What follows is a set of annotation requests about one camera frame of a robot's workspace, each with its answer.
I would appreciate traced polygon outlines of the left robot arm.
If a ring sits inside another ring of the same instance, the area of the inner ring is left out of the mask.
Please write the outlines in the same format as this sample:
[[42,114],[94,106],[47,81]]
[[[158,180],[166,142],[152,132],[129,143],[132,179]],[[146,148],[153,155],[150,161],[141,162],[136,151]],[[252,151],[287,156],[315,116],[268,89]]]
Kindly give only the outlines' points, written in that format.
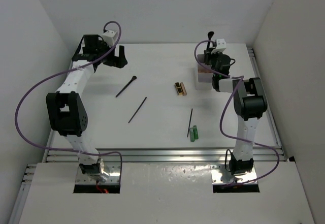
[[51,128],[77,152],[82,174],[101,182],[107,180],[109,174],[99,152],[88,139],[88,116],[81,95],[100,64],[120,69],[127,65],[124,49],[118,56],[114,54],[113,45],[118,35],[113,30],[102,35],[84,35],[72,57],[72,71],[56,92],[46,96]]

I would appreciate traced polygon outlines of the black small round brush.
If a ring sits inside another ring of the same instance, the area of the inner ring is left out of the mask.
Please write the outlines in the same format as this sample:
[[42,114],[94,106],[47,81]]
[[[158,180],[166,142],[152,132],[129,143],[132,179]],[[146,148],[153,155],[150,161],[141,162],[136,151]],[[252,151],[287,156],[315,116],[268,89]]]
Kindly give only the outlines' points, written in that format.
[[121,91],[115,96],[116,98],[120,96],[121,93],[123,93],[126,88],[137,79],[137,76],[132,76],[132,78],[130,79],[130,81],[121,89]]

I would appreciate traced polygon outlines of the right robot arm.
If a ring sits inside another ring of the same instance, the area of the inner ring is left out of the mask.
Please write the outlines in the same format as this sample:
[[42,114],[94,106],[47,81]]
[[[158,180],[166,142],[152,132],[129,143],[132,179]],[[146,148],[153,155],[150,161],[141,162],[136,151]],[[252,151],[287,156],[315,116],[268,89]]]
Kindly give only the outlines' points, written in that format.
[[250,172],[253,168],[253,141],[259,120],[266,112],[268,104],[259,77],[240,80],[229,76],[235,60],[220,51],[208,48],[204,51],[204,64],[216,73],[212,86],[217,92],[233,95],[235,113],[238,117],[238,130],[235,148],[226,166],[232,175]]

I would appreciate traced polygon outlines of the white three-compartment organizer box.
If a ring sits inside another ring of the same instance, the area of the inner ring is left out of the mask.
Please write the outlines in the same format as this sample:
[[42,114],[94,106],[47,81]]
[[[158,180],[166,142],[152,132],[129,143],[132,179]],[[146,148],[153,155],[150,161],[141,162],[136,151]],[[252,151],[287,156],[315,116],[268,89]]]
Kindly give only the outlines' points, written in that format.
[[214,74],[213,73],[198,73],[198,69],[203,70],[203,69],[207,69],[207,67],[208,67],[207,65],[203,64],[203,61],[204,61],[203,54],[198,55],[198,60],[203,66],[196,63],[195,68],[194,68],[194,76],[195,76],[194,80],[195,80],[196,90],[211,90],[213,88],[212,78],[213,78]]

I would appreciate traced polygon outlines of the black powder brush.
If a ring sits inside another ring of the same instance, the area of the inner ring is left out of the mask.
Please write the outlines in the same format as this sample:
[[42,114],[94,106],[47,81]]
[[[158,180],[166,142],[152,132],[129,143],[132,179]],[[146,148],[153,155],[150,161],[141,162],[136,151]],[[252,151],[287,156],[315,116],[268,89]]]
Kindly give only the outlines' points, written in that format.
[[213,41],[212,41],[213,36],[214,36],[214,32],[209,31],[208,34],[207,34],[208,42],[207,42],[207,46],[206,46],[206,51],[208,51],[210,49],[210,44],[213,43]]

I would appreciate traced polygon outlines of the green tube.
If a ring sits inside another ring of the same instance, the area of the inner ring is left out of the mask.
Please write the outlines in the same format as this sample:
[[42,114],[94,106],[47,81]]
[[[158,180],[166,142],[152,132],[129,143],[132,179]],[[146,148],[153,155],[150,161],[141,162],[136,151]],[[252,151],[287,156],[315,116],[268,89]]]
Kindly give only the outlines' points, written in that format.
[[193,133],[194,133],[195,140],[197,140],[199,138],[199,134],[198,134],[198,128],[196,125],[193,126]]
[[190,137],[190,141],[191,142],[194,142],[195,141],[194,130],[193,130],[192,127],[189,129],[189,137]]

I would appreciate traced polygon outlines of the beige makeup sponge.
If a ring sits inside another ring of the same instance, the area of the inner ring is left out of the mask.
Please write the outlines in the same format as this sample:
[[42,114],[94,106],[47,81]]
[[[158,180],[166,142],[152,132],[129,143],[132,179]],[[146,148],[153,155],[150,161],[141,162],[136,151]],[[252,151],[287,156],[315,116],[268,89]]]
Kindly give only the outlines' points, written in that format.
[[207,69],[203,69],[203,70],[199,70],[198,69],[198,73],[211,73],[211,71],[207,70]]

